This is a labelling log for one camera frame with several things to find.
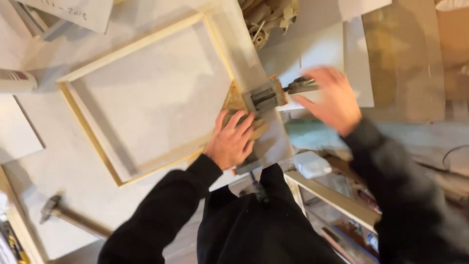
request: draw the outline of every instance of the black sweater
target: black sweater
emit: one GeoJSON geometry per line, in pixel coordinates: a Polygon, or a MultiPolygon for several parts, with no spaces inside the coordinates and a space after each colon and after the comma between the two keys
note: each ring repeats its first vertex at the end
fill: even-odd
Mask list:
{"type": "MultiPolygon", "coordinates": [[[[366,119],[343,140],[354,156],[351,167],[383,211],[375,225],[381,263],[469,263],[467,223],[445,206],[441,191],[400,144],[366,119]]],[[[279,169],[270,170],[277,175],[279,169]]],[[[205,155],[186,171],[169,172],[112,234],[98,263],[164,263],[163,248],[221,175],[205,155]]],[[[341,263],[298,206],[276,195],[269,199],[264,208],[254,195],[246,195],[208,220],[204,212],[197,238],[199,263],[341,263]]]]}

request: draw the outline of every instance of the workbench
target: workbench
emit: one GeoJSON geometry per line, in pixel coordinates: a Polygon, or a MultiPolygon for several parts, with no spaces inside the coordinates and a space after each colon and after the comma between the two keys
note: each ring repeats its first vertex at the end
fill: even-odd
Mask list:
{"type": "MultiPolygon", "coordinates": [[[[39,224],[41,208],[59,189],[65,190],[64,202],[70,208],[113,230],[132,215],[167,172],[159,171],[118,188],[58,91],[55,80],[158,28],[207,8],[213,11],[213,26],[224,42],[240,88],[249,91],[267,82],[236,0],[125,1],[114,7],[106,35],[73,25],[52,42],[36,38],[29,45],[22,68],[36,77],[39,89],[37,94],[21,94],[17,98],[45,150],[9,162],[3,168],[49,259],[96,240],[62,220],[51,219],[39,224]]],[[[290,144],[279,114],[274,110],[265,119],[271,130],[257,144],[266,145],[272,155],[264,162],[274,163],[289,157],[290,144]]],[[[174,167],[185,166],[186,163],[181,163],[174,167]]],[[[238,178],[230,171],[225,172],[211,189],[238,178]]]]}

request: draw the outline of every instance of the right hand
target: right hand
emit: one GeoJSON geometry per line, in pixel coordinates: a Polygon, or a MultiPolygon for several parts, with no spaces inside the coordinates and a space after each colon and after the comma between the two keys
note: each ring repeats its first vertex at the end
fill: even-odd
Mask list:
{"type": "Polygon", "coordinates": [[[292,96],[293,100],[336,129],[342,137],[348,136],[360,122],[362,114],[345,74],[333,68],[321,67],[307,70],[303,76],[319,83],[323,100],[314,103],[300,95],[292,96]]]}
{"type": "Polygon", "coordinates": [[[222,111],[215,121],[215,130],[204,154],[211,158],[222,171],[241,164],[251,154],[254,141],[250,141],[254,128],[254,113],[250,113],[246,119],[236,127],[245,111],[234,114],[228,124],[223,127],[223,118],[228,111],[222,111]]]}

